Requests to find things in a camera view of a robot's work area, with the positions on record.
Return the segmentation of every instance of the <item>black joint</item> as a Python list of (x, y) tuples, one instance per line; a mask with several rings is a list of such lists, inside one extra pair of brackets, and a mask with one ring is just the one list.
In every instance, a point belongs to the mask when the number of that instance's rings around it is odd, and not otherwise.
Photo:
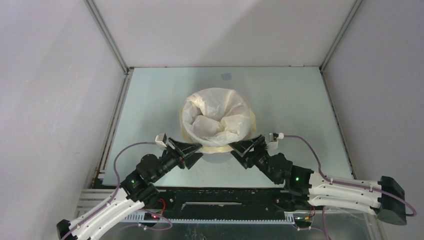
[(159, 194), (156, 187), (150, 182), (147, 183), (137, 170), (126, 176), (125, 180), (120, 183), (120, 187), (128, 194), (126, 199), (131, 199), (133, 202), (144, 202), (146, 206), (152, 199), (156, 201)]
[[(381, 190), (405, 200), (405, 191), (393, 178), (382, 176), (378, 184)], [(380, 221), (401, 226), (407, 224), (406, 207), (402, 202), (385, 194), (381, 194), (378, 201), (381, 203), (380, 208), (372, 209)]]
[(252, 148), (259, 147), (262, 144), (263, 144), (263, 147), (265, 148), (266, 147), (265, 137), (263, 135), (259, 135), (249, 140), (232, 142), (232, 143), (229, 143), (228, 145), (235, 151), (234, 154), (237, 154), (240, 157), (244, 157), (248, 152), (250, 152)]
[[(71, 222), (63, 219), (62, 221), (58, 222), (56, 224), (57, 229), (57, 235), (59, 236), (59, 239), (62, 239), (69, 231), (69, 227), (71, 226)], [(72, 233), (69, 234), (64, 240), (77, 240), (77, 236), (73, 236)]]
[(296, 196), (308, 195), (309, 189), (312, 187), (312, 185), (309, 184), (309, 180), (313, 173), (314, 171), (309, 168), (294, 165), (291, 168), (289, 179), (285, 181), (284, 189)]
[(168, 141), (175, 148), (175, 151), (179, 154), (179, 156), (183, 159), (194, 154), (202, 148), (202, 145), (200, 143), (180, 142), (172, 139), (171, 137), (168, 139)]

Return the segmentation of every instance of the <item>white wall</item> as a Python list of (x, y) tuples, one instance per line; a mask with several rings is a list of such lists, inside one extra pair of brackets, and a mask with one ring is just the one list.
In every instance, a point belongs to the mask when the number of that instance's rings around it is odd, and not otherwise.
[(1, 239), (57, 239), (122, 77), (82, 0), (0, 2)]
[(424, 1), (365, 1), (325, 76), (357, 175), (394, 177), (418, 210), (390, 240), (424, 236)]
[(355, 0), (96, 0), (132, 67), (319, 66)]

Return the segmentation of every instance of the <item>black base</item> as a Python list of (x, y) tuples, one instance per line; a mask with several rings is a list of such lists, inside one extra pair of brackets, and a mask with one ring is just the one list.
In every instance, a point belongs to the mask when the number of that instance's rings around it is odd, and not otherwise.
[(309, 210), (307, 197), (282, 188), (158, 187), (164, 216), (196, 220), (281, 220), (285, 211)]
[[(59, 236), (59, 239), (62, 239), (70, 231), (69, 229), (70, 225), (71, 223), (66, 219), (63, 219), (58, 224), (56, 224), (57, 235)], [(77, 239), (78, 237), (73, 236), (72, 234), (69, 234), (64, 240), (77, 240)]]

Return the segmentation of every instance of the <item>gray wall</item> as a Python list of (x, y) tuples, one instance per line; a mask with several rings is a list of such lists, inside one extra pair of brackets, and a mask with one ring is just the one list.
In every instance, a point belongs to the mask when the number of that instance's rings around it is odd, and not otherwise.
[(358, 177), (394, 177), (418, 210), (388, 238), (423, 239), (424, 1), (364, 1), (324, 75)]
[(82, 0), (0, 1), (0, 239), (58, 239), (122, 77)]

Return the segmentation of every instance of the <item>light blue tabletop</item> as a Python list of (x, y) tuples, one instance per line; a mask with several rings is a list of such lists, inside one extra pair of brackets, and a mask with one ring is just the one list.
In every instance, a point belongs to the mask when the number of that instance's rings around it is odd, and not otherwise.
[[(256, 115), (257, 131), (300, 135), (317, 152), (322, 170), (352, 178), (348, 159), (317, 67), (176, 67), (136, 68), (125, 98), (103, 184), (116, 185), (113, 160), (135, 142), (154, 142), (159, 133), (182, 141), (179, 112), (186, 97), (206, 88), (234, 89), (248, 99)], [(305, 168), (318, 165), (300, 140), (285, 138), (270, 154)], [(132, 172), (145, 154), (162, 151), (154, 145), (135, 146), (117, 161), (121, 179)], [(244, 169), (229, 153), (205, 155), (190, 170), (174, 168), (156, 186), (272, 188), (256, 167)]]

